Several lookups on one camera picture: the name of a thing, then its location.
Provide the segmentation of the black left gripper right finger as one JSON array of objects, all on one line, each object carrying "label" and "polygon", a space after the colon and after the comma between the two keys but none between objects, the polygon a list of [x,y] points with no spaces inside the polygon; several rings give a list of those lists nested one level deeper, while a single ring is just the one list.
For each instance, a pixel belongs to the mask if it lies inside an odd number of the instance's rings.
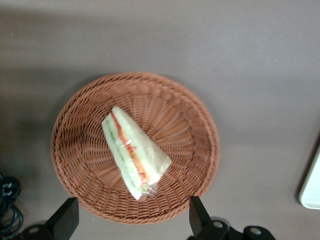
[{"label": "black left gripper right finger", "polygon": [[189,199],[189,224],[192,236],[189,240],[242,240],[243,234],[222,217],[209,216],[198,196]]}]

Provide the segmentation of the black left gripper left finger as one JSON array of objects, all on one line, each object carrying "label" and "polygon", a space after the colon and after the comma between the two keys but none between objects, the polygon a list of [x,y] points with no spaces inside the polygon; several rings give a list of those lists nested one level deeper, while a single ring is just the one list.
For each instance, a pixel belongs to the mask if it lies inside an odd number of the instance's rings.
[{"label": "black left gripper left finger", "polygon": [[18,235],[19,240],[69,240],[79,224],[79,201],[68,198],[44,223],[34,224]]}]

